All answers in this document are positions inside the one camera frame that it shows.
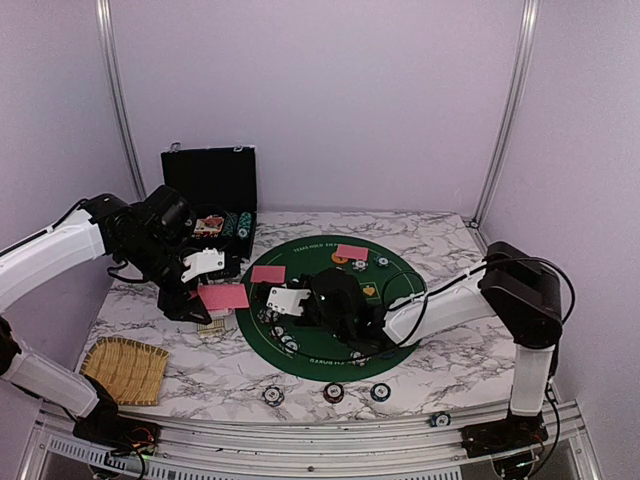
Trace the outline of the red black chip stack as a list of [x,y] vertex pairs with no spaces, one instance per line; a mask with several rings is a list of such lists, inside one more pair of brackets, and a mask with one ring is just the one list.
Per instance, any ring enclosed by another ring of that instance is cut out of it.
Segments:
[[323,389],[323,398],[330,404],[340,403],[344,398],[344,388],[336,382],[328,383]]

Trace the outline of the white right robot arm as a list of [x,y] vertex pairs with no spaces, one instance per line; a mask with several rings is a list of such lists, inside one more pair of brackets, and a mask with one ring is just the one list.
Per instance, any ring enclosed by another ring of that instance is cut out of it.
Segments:
[[569,281],[551,262],[506,242],[489,246],[484,260],[432,291],[376,306],[355,277],[329,268],[303,282],[296,305],[305,326],[318,326],[365,357],[378,357],[470,321],[496,317],[516,346],[510,414],[495,438],[515,448],[534,431],[566,321],[561,287]]

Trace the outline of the blue green chip stack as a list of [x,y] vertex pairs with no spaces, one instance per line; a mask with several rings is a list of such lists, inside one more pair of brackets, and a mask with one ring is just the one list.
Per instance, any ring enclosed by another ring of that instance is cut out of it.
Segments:
[[386,402],[391,396],[391,388],[386,383],[376,383],[370,389],[370,397],[375,402]]

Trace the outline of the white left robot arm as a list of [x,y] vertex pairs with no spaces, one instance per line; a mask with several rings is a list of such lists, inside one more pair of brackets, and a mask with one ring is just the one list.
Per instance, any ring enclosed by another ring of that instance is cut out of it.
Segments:
[[[196,223],[186,200],[167,186],[133,204],[112,194],[82,200],[2,251],[1,308],[80,264],[110,256],[158,287],[158,307],[168,319],[207,325],[211,318],[195,293],[196,280],[223,269],[225,257],[216,249],[189,250]],[[1,378],[87,418],[89,431],[106,445],[126,436],[125,421],[106,407],[97,386],[14,337],[7,321],[1,323]]]

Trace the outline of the black white chip stack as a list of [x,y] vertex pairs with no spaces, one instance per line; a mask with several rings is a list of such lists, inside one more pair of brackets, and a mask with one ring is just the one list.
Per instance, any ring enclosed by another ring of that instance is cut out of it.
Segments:
[[267,405],[277,407],[283,402],[284,393],[279,387],[270,386],[263,391],[262,397]]

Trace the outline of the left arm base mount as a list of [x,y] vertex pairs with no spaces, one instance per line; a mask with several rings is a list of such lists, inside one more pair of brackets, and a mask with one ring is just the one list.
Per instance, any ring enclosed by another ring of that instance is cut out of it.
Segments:
[[73,435],[82,440],[113,447],[153,451],[160,432],[157,423],[121,416],[116,401],[97,381],[88,377],[98,397],[96,407],[87,417],[74,420]]

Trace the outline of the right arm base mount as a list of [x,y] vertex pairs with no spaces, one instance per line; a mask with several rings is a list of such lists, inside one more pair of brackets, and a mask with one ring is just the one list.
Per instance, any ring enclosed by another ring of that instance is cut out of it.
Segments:
[[531,447],[549,438],[542,411],[525,416],[509,410],[503,419],[467,425],[460,433],[461,445],[469,458]]

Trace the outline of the red patterned card deck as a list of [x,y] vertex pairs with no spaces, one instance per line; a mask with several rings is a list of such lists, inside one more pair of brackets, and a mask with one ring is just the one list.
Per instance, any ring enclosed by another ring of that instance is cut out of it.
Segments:
[[236,310],[249,307],[243,284],[201,285],[197,290],[208,311]]

